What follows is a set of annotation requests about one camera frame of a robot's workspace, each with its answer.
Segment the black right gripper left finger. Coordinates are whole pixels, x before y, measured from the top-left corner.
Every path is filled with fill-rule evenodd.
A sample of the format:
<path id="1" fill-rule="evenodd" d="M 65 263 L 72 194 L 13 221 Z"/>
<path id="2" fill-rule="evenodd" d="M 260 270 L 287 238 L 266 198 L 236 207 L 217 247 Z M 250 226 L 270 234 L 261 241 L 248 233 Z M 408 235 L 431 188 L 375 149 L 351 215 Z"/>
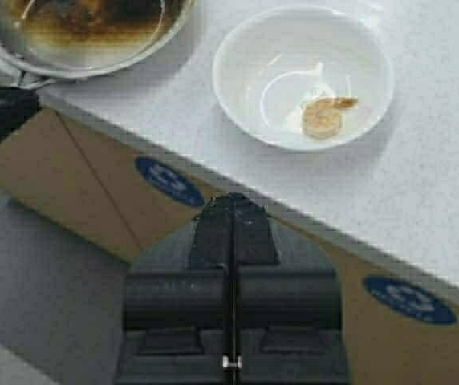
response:
<path id="1" fill-rule="evenodd" d="M 213 198 L 132 264 L 115 384 L 236 382 L 234 209 Z"/>

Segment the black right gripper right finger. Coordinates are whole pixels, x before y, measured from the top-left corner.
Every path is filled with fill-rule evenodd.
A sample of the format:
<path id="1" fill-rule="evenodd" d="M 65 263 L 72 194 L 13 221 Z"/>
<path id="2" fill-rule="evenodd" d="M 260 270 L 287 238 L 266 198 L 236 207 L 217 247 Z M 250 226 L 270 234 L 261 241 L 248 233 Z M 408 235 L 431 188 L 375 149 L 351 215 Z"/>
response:
<path id="1" fill-rule="evenodd" d="M 338 274 L 313 241 L 231 197 L 234 384 L 350 384 Z"/>

